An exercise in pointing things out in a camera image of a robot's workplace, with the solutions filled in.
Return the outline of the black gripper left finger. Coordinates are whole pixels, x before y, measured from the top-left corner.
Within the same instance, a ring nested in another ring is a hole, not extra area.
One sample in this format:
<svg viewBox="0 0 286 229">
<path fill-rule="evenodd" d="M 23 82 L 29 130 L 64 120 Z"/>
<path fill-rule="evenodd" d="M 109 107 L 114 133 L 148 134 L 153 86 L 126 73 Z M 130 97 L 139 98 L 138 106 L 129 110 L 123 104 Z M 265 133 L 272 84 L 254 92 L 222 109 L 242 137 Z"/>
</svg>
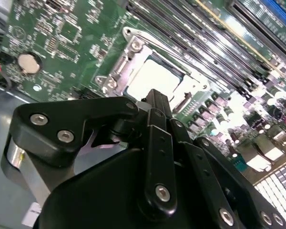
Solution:
<svg viewBox="0 0 286 229">
<path fill-rule="evenodd" d="M 155 89 L 140 102 L 120 96 L 23 104 L 13 112 L 4 149 L 9 178 L 43 207 L 58 185 L 74 177 L 80 152 L 125 142 L 143 153 L 141 207 L 170 216 L 177 208 L 171 118 L 167 96 Z"/>
</svg>

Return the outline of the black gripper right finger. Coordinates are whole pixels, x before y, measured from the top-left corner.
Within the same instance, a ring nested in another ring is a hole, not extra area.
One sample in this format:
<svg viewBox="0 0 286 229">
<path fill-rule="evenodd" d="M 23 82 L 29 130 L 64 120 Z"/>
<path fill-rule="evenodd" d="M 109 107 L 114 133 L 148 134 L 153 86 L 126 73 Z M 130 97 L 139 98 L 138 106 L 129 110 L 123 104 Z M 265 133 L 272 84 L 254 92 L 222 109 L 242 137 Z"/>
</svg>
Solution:
<svg viewBox="0 0 286 229">
<path fill-rule="evenodd" d="M 286 221 L 257 189 L 209 140 L 192 140 L 185 126 L 172 117 L 166 95 L 159 95 L 160 110 L 170 121 L 177 153 L 194 181 L 202 202 L 196 218 L 201 229 L 286 229 Z"/>
</svg>

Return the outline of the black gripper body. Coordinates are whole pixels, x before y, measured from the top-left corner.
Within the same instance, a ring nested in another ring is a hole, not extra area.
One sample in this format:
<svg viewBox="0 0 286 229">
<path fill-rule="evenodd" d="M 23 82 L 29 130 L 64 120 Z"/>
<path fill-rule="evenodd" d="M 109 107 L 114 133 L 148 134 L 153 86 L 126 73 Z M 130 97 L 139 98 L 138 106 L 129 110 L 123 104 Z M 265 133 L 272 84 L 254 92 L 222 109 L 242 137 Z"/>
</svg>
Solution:
<svg viewBox="0 0 286 229">
<path fill-rule="evenodd" d="M 177 210 L 151 221 L 140 210 L 140 150 L 118 153 L 56 187 L 46 200 L 38 229 L 215 229 L 201 191 L 188 170 L 175 165 Z"/>
</svg>

